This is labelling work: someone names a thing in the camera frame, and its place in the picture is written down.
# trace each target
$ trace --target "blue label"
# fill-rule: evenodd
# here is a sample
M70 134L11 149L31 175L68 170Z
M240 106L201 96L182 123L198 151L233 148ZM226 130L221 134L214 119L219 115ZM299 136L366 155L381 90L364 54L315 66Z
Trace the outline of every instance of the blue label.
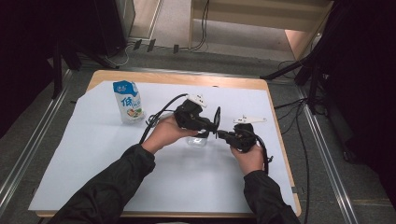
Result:
M124 97L121 100L122 106L131 106L133 108L137 108L140 106L140 99L134 101L130 96Z
M132 94L133 97L136 97L138 91L134 82L129 81L119 81L113 82L113 90L119 94Z

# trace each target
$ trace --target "white sheet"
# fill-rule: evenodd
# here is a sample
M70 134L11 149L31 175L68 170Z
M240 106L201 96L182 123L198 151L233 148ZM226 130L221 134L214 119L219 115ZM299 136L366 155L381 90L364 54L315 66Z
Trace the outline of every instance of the white sheet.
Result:
M208 104L201 117L213 121L221 107L219 128L233 130L233 120L242 115L266 118L254 123L264 141L270 176L279 184L284 201L296 205L291 192L276 126L266 91L136 83L148 116L157 113L181 93L202 94ZM176 109L185 100L175 101ZM57 211L90 178L115 161L129 146L138 143L146 123L126 125L112 89L106 81L78 99L64 137L50 161L29 210ZM205 147L192 147L180 139L156 155L156 168L143 181L124 211L178 213L251 213L243 194L244 180L229 146L209 135Z

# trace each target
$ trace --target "black curtain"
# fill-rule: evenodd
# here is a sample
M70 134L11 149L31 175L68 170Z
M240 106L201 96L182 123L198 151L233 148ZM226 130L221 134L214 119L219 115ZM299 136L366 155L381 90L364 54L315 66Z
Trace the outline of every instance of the black curtain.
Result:
M344 22L319 57L329 75L321 83L353 132L346 147L378 173L396 207L396 5L350 0L336 10L345 8Z
M0 137L53 78L48 1L0 3Z

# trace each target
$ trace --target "metal frame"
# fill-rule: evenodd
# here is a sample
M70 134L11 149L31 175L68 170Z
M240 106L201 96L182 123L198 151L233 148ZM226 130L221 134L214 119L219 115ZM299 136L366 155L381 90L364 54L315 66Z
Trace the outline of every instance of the metal frame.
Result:
M298 87L298 91L300 98L307 97L302 87ZM304 108L304 112L306 118L308 119L308 123L312 134L314 135L315 141L317 142L320 157L322 158L323 165L330 179L330 183L332 184L332 190L334 191L335 198L337 199L338 205L340 206L344 220L346 223L357 224L359 223L358 218L356 217L352 202L350 201L347 194L347 190L341 180L340 175L338 174L334 161L332 160L331 152L327 147L324 136L320 130L317 117L311 114L311 111L307 106Z
M53 118L55 117L56 112L61 106L62 101L66 96L71 77L72 77L71 70L67 70L64 75L64 88L61 90L58 96L55 99L51 100L51 102L49 103L46 112L44 113L40 122L37 124L35 131L30 137L28 143L23 149L20 157L18 158L11 172L8 174L6 181L3 183L2 187L0 188L0 217L6 211L7 205L11 200L12 195L14 194L18 185L20 184L21 179L27 170L27 167L29 166L32 158L35 156L35 153L37 152L41 140L46 134L47 129L50 126Z

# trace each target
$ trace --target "hand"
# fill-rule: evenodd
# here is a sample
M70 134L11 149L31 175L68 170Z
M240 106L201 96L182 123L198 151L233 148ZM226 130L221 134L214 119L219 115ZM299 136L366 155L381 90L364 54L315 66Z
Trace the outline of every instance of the hand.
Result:
M179 128L175 117L172 115L158 122L151 135L142 144L142 147L155 154L161 148L175 143L182 137L194 136L196 134L198 134L198 131Z
M254 145L249 152L243 153L234 147L230 147L231 152L236 157L239 167L244 175L252 171L262 170L264 158L262 157L262 148Z

